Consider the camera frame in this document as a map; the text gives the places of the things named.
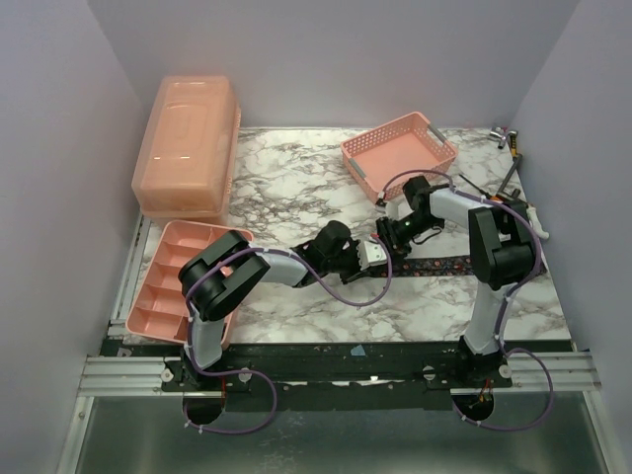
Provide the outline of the dark floral necktie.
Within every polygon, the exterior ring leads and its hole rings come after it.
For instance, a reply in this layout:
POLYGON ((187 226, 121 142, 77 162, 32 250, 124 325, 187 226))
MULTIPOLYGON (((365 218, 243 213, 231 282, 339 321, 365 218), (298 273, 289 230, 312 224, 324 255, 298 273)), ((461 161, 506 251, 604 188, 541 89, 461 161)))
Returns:
POLYGON ((411 258, 392 263, 393 277, 467 277, 473 276, 469 256, 411 258))

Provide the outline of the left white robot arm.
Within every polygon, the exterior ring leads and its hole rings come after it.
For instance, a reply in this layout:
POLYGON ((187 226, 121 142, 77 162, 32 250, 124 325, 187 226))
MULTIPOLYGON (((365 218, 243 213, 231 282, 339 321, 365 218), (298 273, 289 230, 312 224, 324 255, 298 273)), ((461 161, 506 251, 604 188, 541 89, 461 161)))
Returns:
POLYGON ((336 220, 315 238, 287 250, 254 246, 241 232, 231 230, 184 264, 178 273, 189 311, 185 377, 194 388, 206 390, 218 377, 233 373, 218 371, 223 323, 262 282, 292 288, 317 283, 343 304, 362 308, 386 295, 392 277, 393 258, 381 238, 373 234, 367 240, 356 240, 350 229, 336 220), (324 281, 328 275, 355 277, 382 265, 386 267, 386 282, 378 295, 366 301, 345 298, 324 281))

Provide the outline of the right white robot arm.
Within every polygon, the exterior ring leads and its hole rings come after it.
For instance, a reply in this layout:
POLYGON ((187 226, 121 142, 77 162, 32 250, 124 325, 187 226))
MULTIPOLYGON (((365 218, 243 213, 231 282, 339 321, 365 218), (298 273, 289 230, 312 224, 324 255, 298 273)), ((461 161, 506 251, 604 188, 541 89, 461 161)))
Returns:
POLYGON ((503 204, 474 197, 453 182, 432 185, 425 176, 403 187, 411 211, 403 217, 376 220, 376 234, 394 260, 411 251, 411 242, 432 228, 451 222, 468 231, 469 257, 478 280, 472 316, 456 350, 454 374, 474 387, 487 379, 506 357, 504 330, 514 295, 540 271, 539 237, 519 201, 503 204))

